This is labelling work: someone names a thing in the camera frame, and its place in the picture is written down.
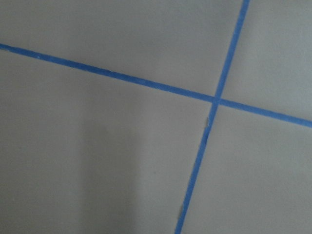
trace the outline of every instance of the blue tape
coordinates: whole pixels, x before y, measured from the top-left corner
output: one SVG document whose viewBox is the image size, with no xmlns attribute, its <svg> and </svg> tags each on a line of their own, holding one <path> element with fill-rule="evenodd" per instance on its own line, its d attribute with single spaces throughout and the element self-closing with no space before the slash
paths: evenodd
<svg viewBox="0 0 312 234">
<path fill-rule="evenodd" d="M 129 76 L 129 75 L 118 73 L 118 72 L 109 71 L 106 69 L 86 65 L 83 63 L 54 57 L 51 55 L 45 55 L 45 54 L 41 54 L 38 52 L 34 52 L 34 51 L 30 51 L 30 50 L 26 50 L 26 49 L 22 49 L 18 47 L 12 47 L 12 46 L 1 44 L 1 43 L 0 43 L 0 49 L 9 51 L 15 54 L 24 55 L 24 56 L 32 57 L 35 59 L 40 59 L 40 60 L 56 63 L 56 64 L 67 66 L 67 67 L 77 68 L 83 71 L 87 71 L 87 72 L 91 72 L 91 73 L 95 73 L 95 74 L 99 74 L 99 75 L 103 75 L 103 76 L 107 76 L 111 78 L 116 78 L 116 79 L 120 79 L 123 81 L 135 83 L 135 84 L 140 84 L 140 85 L 151 87 L 154 89 L 159 89 L 159 90 L 167 91 L 170 93 L 179 94 L 182 96 L 195 98 L 195 99 L 202 100 L 202 101 L 212 102 L 214 99 L 214 97 L 210 95 L 201 94 L 201 93 L 197 93 L 197 92 L 190 91 L 187 89 L 177 88 L 171 85 L 162 84 L 162 83 L 150 81 L 147 79 L 142 79 L 142 78 L 133 77 L 133 76 Z"/>
<path fill-rule="evenodd" d="M 195 186 L 196 179 L 198 176 L 198 172 L 200 169 L 200 165 L 201 165 L 201 162 L 202 162 L 202 159 L 203 159 L 203 156 L 205 153 L 205 149 L 206 149 L 206 146 L 208 143 L 209 134 L 210 134 L 210 131 L 211 131 L 213 123 L 214 123 L 215 115 L 216 115 L 216 112 L 218 110 L 218 106 L 219 106 L 219 103 L 221 100 L 221 95 L 222 95 L 222 92 L 223 92 L 223 89 L 225 86 L 226 78 L 228 76 L 228 73 L 229 73 L 229 70 L 231 67 L 231 63 L 232 63 L 233 56 L 235 53 L 236 45 L 237 45 L 239 35 L 240 35 L 241 29 L 242 29 L 242 26 L 244 23 L 244 19 L 245 19 L 246 13 L 247 13 L 249 1 L 250 0 L 244 0 L 243 1 L 239 15 L 238 15 L 238 19 L 237 19 L 236 26 L 235 26 L 235 29 L 233 32 L 231 43 L 230 43 L 228 53 L 227 53 L 227 56 L 226 56 L 226 59 L 225 59 L 224 65 L 223 65 L 223 69 L 222 69 L 222 72 L 220 75 L 218 87 L 217 87 L 216 92 L 215 92 L 213 104 L 212 104 L 210 112 L 209 112 L 208 126 L 205 128 L 204 133 L 203 133 L 203 137 L 201 139 L 201 143 L 199 146 L 199 150 L 197 152 L 193 171 L 192 171 L 192 174 L 191 174 L 191 177 L 189 180 L 189 184 L 188 184 L 188 187 L 186 190 L 186 194 L 184 197 L 182 212 L 181 212 L 181 215 L 180 215 L 178 222 L 176 224 L 176 227 L 175 227 L 175 234 L 181 234 L 181 231 L 182 231 L 182 227 L 184 224 L 184 220 L 186 217 L 187 210 L 189 208 L 190 200 L 191 200 L 191 197 L 193 194 L 193 190 L 194 190 L 194 186 Z"/>
<path fill-rule="evenodd" d="M 269 110 L 265 110 L 265 109 L 262 109 L 262 108 L 249 106 L 249 105 L 246 105 L 246 104 L 238 103 L 238 102 L 235 102 L 235 101 L 229 101 L 229 100 L 225 100 L 225 99 L 221 99 L 220 105 L 231 107 L 231 108 L 235 108 L 235 109 L 242 110 L 242 111 L 251 112 L 251 113 L 262 115 L 262 116 L 276 118 L 276 119 L 279 119 L 279 120 L 282 120 L 282 121 L 286 121 L 286 122 L 289 122 L 289 123 L 295 123 L 295 124 L 299 124 L 299 125 L 302 125 L 302 126 L 306 126 L 306 127 L 312 128 L 312 121 L 309 121 L 309 120 L 306 120 L 306 119 L 303 119 L 303 118 L 297 118 L 297 117 L 285 115 L 285 114 L 282 114 L 282 113 L 269 111 Z"/>
</svg>

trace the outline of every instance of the gray floor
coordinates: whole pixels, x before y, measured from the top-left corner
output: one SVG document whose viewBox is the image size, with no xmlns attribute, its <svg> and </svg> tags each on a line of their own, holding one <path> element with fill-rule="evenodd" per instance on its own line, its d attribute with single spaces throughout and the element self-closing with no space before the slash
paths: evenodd
<svg viewBox="0 0 312 234">
<path fill-rule="evenodd" d="M 240 6 L 2 0 L 0 43 L 214 96 Z M 312 120 L 311 10 L 252 0 L 222 97 Z M 173 234 L 210 107 L 0 51 L 0 233 Z M 182 233 L 312 233 L 311 137 L 220 106 Z"/>
</svg>

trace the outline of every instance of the floor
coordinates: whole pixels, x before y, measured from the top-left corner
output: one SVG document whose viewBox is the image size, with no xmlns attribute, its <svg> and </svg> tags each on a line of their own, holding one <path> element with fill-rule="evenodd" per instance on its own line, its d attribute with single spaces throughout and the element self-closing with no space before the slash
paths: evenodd
<svg viewBox="0 0 312 234">
<path fill-rule="evenodd" d="M 312 233 L 312 2 L 1 2 L 0 233 Z"/>
</svg>

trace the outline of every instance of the gray surface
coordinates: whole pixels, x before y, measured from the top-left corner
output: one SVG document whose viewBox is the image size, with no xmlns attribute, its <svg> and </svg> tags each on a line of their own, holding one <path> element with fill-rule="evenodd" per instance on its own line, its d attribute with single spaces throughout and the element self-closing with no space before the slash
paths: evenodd
<svg viewBox="0 0 312 234">
<path fill-rule="evenodd" d="M 312 1 L 252 0 L 223 98 L 312 120 Z"/>
<path fill-rule="evenodd" d="M 185 234 L 311 234 L 312 129 L 218 110 Z"/>
<path fill-rule="evenodd" d="M 0 42 L 215 94 L 241 0 L 2 0 Z"/>
<path fill-rule="evenodd" d="M 0 52 L 0 233 L 173 233 L 209 105 Z"/>
</svg>

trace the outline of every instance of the blue line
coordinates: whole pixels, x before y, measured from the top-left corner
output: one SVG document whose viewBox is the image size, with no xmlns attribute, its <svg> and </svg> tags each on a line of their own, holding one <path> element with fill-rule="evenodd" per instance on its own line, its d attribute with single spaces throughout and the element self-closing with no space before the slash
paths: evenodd
<svg viewBox="0 0 312 234">
<path fill-rule="evenodd" d="M 229 73 L 229 70 L 231 67 L 231 63 L 232 63 L 233 56 L 235 53 L 236 45 L 237 45 L 239 35 L 240 35 L 241 29 L 242 29 L 242 26 L 244 23 L 244 19 L 245 19 L 246 13 L 247 13 L 249 1 L 250 0 L 244 0 L 243 1 L 239 15 L 238 15 L 238 19 L 237 19 L 236 26 L 235 26 L 235 29 L 233 32 L 231 43 L 230 43 L 228 53 L 227 53 L 227 56 L 226 56 L 226 59 L 225 59 L 224 65 L 223 65 L 223 69 L 222 69 L 222 72 L 220 75 L 218 87 L 217 87 L 216 92 L 215 92 L 213 104 L 212 104 L 212 107 L 211 107 L 210 112 L 209 112 L 208 126 L 204 130 L 203 137 L 201 139 L 201 143 L 199 146 L 199 150 L 197 152 L 197 157 L 195 160 L 193 171 L 192 171 L 190 181 L 189 181 L 189 184 L 188 184 L 188 187 L 186 190 L 186 194 L 184 197 L 182 212 L 181 212 L 179 220 L 176 224 L 175 234 L 181 234 L 181 231 L 182 231 L 182 227 L 184 224 L 184 220 L 186 217 L 187 210 L 188 210 L 189 205 L 190 205 L 190 200 L 191 200 L 191 197 L 193 194 L 193 190 L 194 190 L 194 186 L 195 186 L 196 179 L 198 176 L 198 172 L 200 169 L 200 165 L 201 165 L 201 162 L 202 162 L 202 159 L 203 159 L 203 156 L 205 153 L 205 149 L 207 146 L 209 134 L 210 134 L 210 131 L 211 131 L 213 123 L 214 123 L 215 115 L 216 115 L 216 112 L 218 110 L 218 106 L 219 106 L 219 103 L 221 100 L 221 95 L 222 95 L 222 92 L 223 92 L 223 89 L 225 86 L 226 78 L 228 76 L 228 73 Z"/>
<path fill-rule="evenodd" d="M 133 77 L 133 76 L 129 76 L 129 75 L 118 73 L 118 72 L 109 71 L 103 68 L 86 65 L 83 63 L 74 62 L 74 61 L 70 61 L 67 59 L 54 57 L 51 55 L 45 55 L 45 54 L 41 54 L 38 52 L 34 52 L 34 51 L 30 51 L 30 50 L 26 50 L 26 49 L 22 49 L 18 47 L 12 47 L 12 46 L 1 44 L 1 43 L 0 43 L 0 49 L 9 51 L 15 54 L 24 55 L 24 56 L 32 57 L 35 59 L 40 59 L 40 60 L 60 64 L 60 65 L 67 66 L 67 67 L 77 68 L 83 71 L 88 71 L 91 73 L 95 73 L 95 74 L 99 74 L 99 75 L 103 75 L 103 76 L 107 76 L 111 78 L 116 78 L 116 79 L 120 79 L 123 81 L 135 83 L 135 84 L 140 84 L 140 85 L 147 86 L 150 88 L 159 89 L 162 91 L 167 91 L 170 93 L 179 94 L 179 95 L 190 97 L 190 98 L 195 98 L 195 99 L 202 100 L 202 101 L 212 102 L 214 99 L 214 97 L 210 95 L 201 94 L 201 93 L 190 91 L 187 89 L 182 89 L 182 88 L 174 87 L 171 85 L 150 81 L 147 79 L 142 79 L 142 78 Z"/>
<path fill-rule="evenodd" d="M 220 105 L 231 107 L 231 108 L 235 108 L 235 109 L 242 110 L 242 111 L 251 112 L 251 113 L 262 115 L 262 116 L 276 118 L 278 120 L 286 121 L 286 122 L 289 122 L 289 123 L 295 123 L 295 124 L 299 124 L 299 125 L 302 125 L 302 126 L 306 126 L 306 127 L 312 128 L 312 121 L 306 120 L 306 119 L 303 119 L 303 118 L 297 118 L 297 117 L 285 115 L 285 114 L 282 114 L 282 113 L 269 111 L 269 110 L 265 110 L 265 109 L 262 109 L 262 108 L 249 106 L 249 105 L 246 105 L 246 104 L 238 103 L 238 102 L 235 102 L 235 101 L 229 101 L 229 100 L 225 100 L 225 99 L 221 99 Z"/>
</svg>

